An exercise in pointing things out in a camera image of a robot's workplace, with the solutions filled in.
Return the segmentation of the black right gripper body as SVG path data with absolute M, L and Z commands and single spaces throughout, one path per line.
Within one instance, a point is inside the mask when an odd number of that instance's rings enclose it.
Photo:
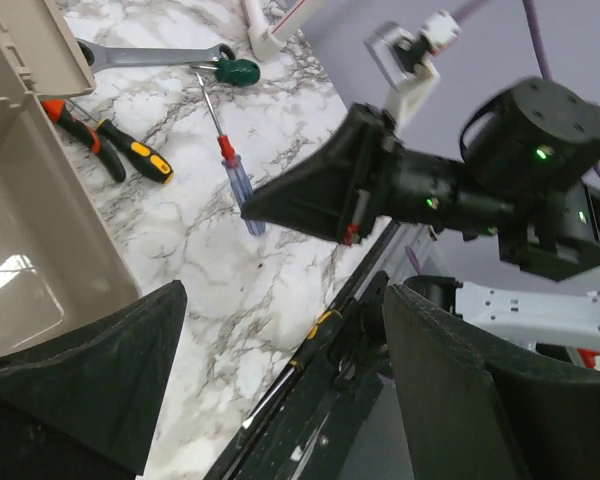
M 379 216 L 467 237 L 494 235 L 514 222 L 514 202 L 478 186 L 461 162 L 401 146 L 357 146 L 352 167 L 354 243 Z

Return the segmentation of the translucent grey-brown toolbox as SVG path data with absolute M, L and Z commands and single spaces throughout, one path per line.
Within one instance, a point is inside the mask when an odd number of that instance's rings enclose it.
M 54 2 L 0 1 L 0 357 L 139 298 L 42 108 L 94 87 Z

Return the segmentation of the orange black long-nose pliers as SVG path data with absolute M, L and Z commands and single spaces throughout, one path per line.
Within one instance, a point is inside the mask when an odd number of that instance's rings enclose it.
M 64 100 L 42 100 L 41 105 L 49 120 L 94 154 L 115 182 L 126 180 L 126 170 L 113 147 L 89 125 L 74 117 Z

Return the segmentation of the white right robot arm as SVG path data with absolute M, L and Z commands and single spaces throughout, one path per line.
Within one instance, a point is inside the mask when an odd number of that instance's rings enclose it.
M 600 267 L 600 191 L 583 179 L 600 161 L 597 104 L 522 79 L 475 112 L 456 160 L 406 148 L 395 126 L 353 105 L 319 150 L 254 191 L 242 218 L 353 245 L 384 216 L 493 236 L 503 262 L 555 282 Z

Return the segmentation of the blue red screwdriver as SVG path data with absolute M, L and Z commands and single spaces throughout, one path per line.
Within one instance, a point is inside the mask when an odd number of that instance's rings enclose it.
M 202 92 L 202 96 L 205 100 L 207 109 L 217 132 L 217 142 L 222 157 L 222 165 L 226 171 L 229 184 L 239 210 L 242 210 L 246 201 L 253 195 L 251 181 L 246 174 L 240 155 L 236 153 L 229 140 L 229 137 L 225 134 L 222 128 L 222 125 L 215 113 L 211 99 L 206 91 L 206 86 L 201 75 L 197 73 L 196 77 Z

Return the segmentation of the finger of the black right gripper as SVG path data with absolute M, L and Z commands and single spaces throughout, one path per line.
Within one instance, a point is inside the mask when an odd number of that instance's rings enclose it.
M 358 190 L 371 185 L 384 137 L 381 111 L 353 104 L 324 145 L 254 190 L 241 207 L 241 218 L 350 244 Z

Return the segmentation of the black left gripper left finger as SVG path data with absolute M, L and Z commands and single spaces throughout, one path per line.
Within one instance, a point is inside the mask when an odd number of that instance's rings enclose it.
M 142 475 L 186 306 L 183 284 L 172 281 L 0 357 L 0 479 Z

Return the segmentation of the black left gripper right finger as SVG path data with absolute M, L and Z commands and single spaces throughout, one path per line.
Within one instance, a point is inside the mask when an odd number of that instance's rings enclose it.
M 414 476 L 600 479 L 600 371 L 390 286 L 383 315 Z

